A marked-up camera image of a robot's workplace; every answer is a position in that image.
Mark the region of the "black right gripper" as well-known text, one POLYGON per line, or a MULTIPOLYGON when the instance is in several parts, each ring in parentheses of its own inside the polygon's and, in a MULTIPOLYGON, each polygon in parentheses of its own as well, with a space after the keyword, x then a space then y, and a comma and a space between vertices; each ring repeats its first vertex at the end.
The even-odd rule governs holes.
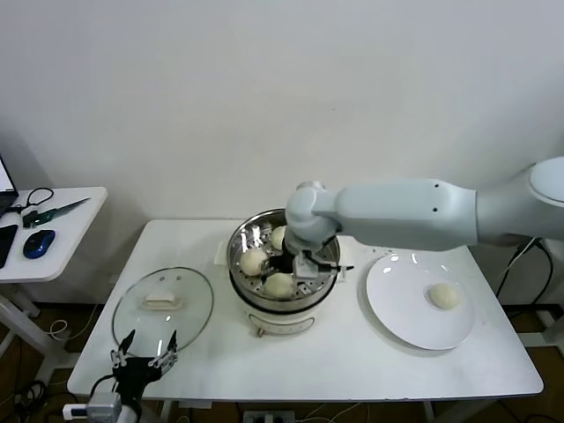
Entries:
MULTIPOLYGON (((288 250, 286 243, 282 241, 281 252, 270 256, 261 263, 260 277, 268 278, 275 273, 292 274, 294 255, 288 250)), ((293 276, 293 294, 306 294, 307 284, 293 276)))

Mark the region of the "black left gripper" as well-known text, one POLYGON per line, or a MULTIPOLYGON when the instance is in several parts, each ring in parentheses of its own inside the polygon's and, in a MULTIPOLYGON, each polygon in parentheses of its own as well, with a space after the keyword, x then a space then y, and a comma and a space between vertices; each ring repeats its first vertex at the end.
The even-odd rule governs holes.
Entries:
POLYGON ((112 373, 117 381, 116 391, 122 399, 141 399, 145 388, 159 381, 178 358, 176 330, 169 339, 167 349, 158 357, 127 357, 135 334, 136 331, 132 330, 117 349, 110 352, 112 373))

